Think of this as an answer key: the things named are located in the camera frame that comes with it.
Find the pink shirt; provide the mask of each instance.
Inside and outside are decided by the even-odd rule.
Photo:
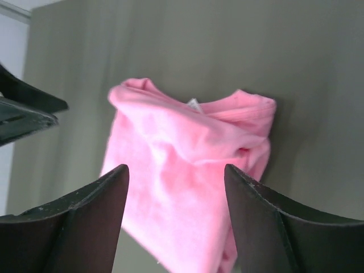
[[[237,90],[195,110],[151,80],[129,79],[109,100],[117,112],[102,174],[130,169],[122,227],[173,273],[230,272],[237,257],[224,168],[259,180],[275,101]]]

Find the black plastic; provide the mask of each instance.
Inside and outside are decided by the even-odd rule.
[[[0,146],[58,124],[68,105],[14,77],[0,64]]]
[[[300,204],[233,165],[225,190],[241,272],[364,272],[364,222]]]
[[[111,273],[129,169],[19,216],[0,217],[1,273]]]

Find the clothing tag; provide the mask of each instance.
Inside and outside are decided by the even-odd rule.
[[[198,103],[198,101],[195,98],[193,98],[189,102],[187,102],[187,105],[189,107],[191,107],[192,109],[195,109],[196,111],[200,112],[201,114],[204,113],[200,104]]]

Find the dark gray surface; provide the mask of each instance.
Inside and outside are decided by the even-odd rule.
[[[363,28],[356,0],[70,0],[36,10],[24,78],[71,110],[59,129],[16,144],[9,211],[93,181],[113,116],[107,91],[150,77],[182,101],[238,88],[275,98],[263,181],[364,219]],[[128,244],[117,264],[151,272],[156,262]]]

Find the white wall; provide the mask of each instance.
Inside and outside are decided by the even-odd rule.
[[[48,5],[51,3],[55,3],[61,0],[4,0],[4,2],[7,2],[11,5],[14,5],[16,7],[20,7],[24,10],[32,10],[36,7]]]
[[[16,77],[23,74],[27,38],[27,24],[0,14],[0,62]],[[0,147],[0,215],[6,209],[13,149],[14,144]]]

